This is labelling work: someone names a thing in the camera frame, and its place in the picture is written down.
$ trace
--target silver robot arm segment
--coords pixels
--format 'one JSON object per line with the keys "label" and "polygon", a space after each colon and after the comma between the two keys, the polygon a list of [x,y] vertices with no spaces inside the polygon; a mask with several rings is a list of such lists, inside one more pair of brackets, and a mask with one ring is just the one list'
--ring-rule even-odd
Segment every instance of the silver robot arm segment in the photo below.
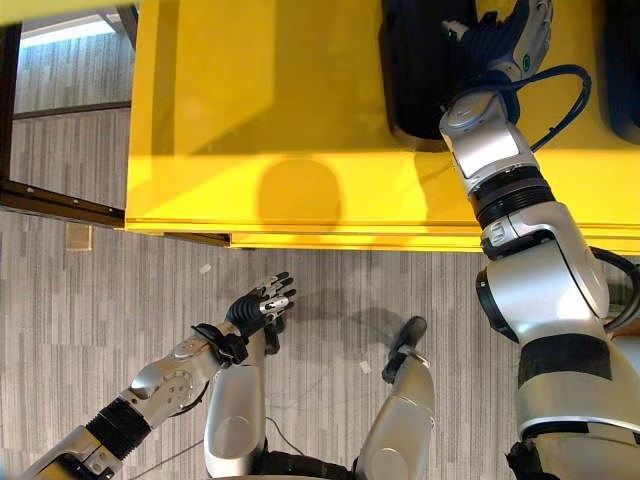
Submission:
{"label": "silver robot arm segment", "polygon": [[247,358],[248,338],[293,306],[296,291],[285,288],[292,282],[286,272],[270,277],[237,299],[221,324],[193,327],[191,337],[144,367],[93,420],[77,427],[20,478],[112,478],[152,429],[189,411],[221,368]]}
{"label": "silver robot arm segment", "polygon": [[[222,330],[228,330],[225,324]],[[143,368],[131,386],[86,426],[77,427],[20,478],[112,478],[122,461],[164,420],[179,413],[221,365],[196,333]]]}
{"label": "silver robot arm segment", "polygon": [[[516,45],[548,43],[551,2],[518,0],[516,10],[527,10],[525,3],[530,13],[540,7],[549,17],[530,14],[521,31],[540,32],[546,40],[498,38],[499,58],[487,55],[487,72],[440,122],[490,259],[476,281],[480,303],[491,326],[521,348],[516,405],[522,441],[508,460],[518,478],[640,478],[640,379],[605,334],[604,273],[569,210],[553,196],[514,124],[517,115],[509,115],[513,102],[495,90],[493,69],[502,78],[522,79],[524,69],[509,73],[517,61],[504,68],[505,58],[524,59]],[[514,11],[512,18],[523,17]],[[494,32],[500,29],[487,33],[484,45],[500,37]],[[482,44],[481,28],[469,32],[465,38],[468,32],[458,29],[457,39]],[[528,53],[528,75],[544,53],[546,47]]]}

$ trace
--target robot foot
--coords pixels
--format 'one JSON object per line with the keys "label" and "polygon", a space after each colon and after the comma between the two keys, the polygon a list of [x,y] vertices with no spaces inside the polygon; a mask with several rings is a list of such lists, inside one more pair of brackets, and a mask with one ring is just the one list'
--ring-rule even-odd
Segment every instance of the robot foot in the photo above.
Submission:
{"label": "robot foot", "polygon": [[385,382],[393,384],[398,370],[402,366],[405,358],[407,358],[404,352],[406,352],[407,349],[414,350],[426,331],[427,321],[423,317],[411,317],[409,321],[404,324],[398,333],[395,344],[389,351],[389,361],[382,370],[382,379]]}

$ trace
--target yellow table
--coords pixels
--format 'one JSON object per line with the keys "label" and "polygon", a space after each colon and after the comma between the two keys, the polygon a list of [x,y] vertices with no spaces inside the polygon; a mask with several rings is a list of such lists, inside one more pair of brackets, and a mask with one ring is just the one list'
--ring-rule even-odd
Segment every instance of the yellow table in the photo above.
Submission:
{"label": "yellow table", "polygon": [[[595,75],[603,1],[555,3],[543,67]],[[228,233],[235,247],[479,250],[450,155],[406,151],[388,132],[380,17],[379,0],[143,3],[126,228]],[[590,244],[637,254],[640,150],[603,123],[598,79],[537,158]],[[525,89],[527,138],[578,90],[565,78]]]}

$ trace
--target black robotic glove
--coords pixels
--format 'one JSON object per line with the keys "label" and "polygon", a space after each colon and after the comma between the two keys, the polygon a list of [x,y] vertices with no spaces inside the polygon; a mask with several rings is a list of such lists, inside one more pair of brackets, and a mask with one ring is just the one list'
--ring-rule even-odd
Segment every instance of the black robotic glove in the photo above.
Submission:
{"label": "black robotic glove", "polygon": [[294,289],[285,287],[293,283],[289,272],[269,277],[246,295],[238,298],[225,316],[225,322],[232,324],[240,335],[250,337],[260,329],[273,323],[285,310],[293,307]]}

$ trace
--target black object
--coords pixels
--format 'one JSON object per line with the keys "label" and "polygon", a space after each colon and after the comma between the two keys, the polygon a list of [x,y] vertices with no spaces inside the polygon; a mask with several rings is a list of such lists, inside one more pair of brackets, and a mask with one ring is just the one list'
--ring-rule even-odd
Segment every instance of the black object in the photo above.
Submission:
{"label": "black object", "polygon": [[408,346],[411,349],[416,348],[420,339],[427,331],[427,321],[423,317],[415,316],[411,317],[407,323],[404,324],[396,341],[389,351],[389,361],[382,370],[382,379],[390,384],[396,379],[396,375],[402,363],[407,356],[404,353],[400,353],[400,347],[403,345]]}
{"label": "black object", "polygon": [[222,368],[228,368],[231,363],[239,365],[249,356],[247,352],[249,340],[246,337],[239,337],[232,333],[223,335],[217,327],[208,323],[200,323],[191,328],[209,342],[213,355]]}
{"label": "black object", "polygon": [[532,440],[515,443],[507,454],[507,463],[517,480],[560,480],[542,471],[538,449]]}
{"label": "black object", "polygon": [[538,375],[580,372],[611,380],[611,358],[604,340],[567,333],[537,338],[522,347],[518,388]]}
{"label": "black object", "polygon": [[491,177],[471,194],[471,206],[480,226],[517,210],[555,200],[551,188],[536,167],[519,167]]}
{"label": "black object", "polygon": [[379,43],[389,129],[416,150],[446,148],[438,124],[470,76],[467,55],[442,29],[476,23],[473,0],[383,0]]}
{"label": "black object", "polygon": [[291,455],[285,452],[265,454],[259,471],[260,475],[294,475],[302,477],[326,478],[330,480],[353,480],[353,474],[343,467],[326,463],[317,458]]}
{"label": "black object", "polygon": [[607,0],[605,8],[609,122],[617,135],[640,145],[640,4]]}
{"label": "black object", "polygon": [[114,475],[113,470],[111,470],[109,467],[105,468],[99,475],[96,475],[87,467],[85,467],[84,464],[80,460],[78,460],[72,453],[64,453],[51,463],[52,465],[48,465],[44,472],[41,473],[47,475],[47,470],[55,472],[56,469],[60,469],[65,472],[69,478],[78,480],[109,480],[113,478]]}
{"label": "black object", "polygon": [[121,398],[100,410],[87,430],[121,461],[151,432],[144,417]]}
{"label": "black object", "polygon": [[604,326],[605,331],[613,332],[626,327],[640,317],[640,269],[620,255],[603,248],[591,247],[593,255],[598,259],[622,270],[631,280],[631,298],[622,312]]}
{"label": "black object", "polygon": [[493,299],[493,294],[491,293],[491,287],[489,286],[489,281],[487,280],[487,269],[483,269],[478,273],[476,277],[476,293],[478,295],[478,300],[480,300],[480,305],[484,310],[484,313],[489,317],[489,325],[496,332],[501,333],[509,340],[512,340],[516,343],[518,342],[518,337],[511,330],[509,324],[506,322],[502,313],[500,313],[500,309],[496,305],[496,301]]}
{"label": "black object", "polygon": [[587,422],[545,422],[532,425],[522,432],[522,438],[532,438],[546,433],[589,433]]}

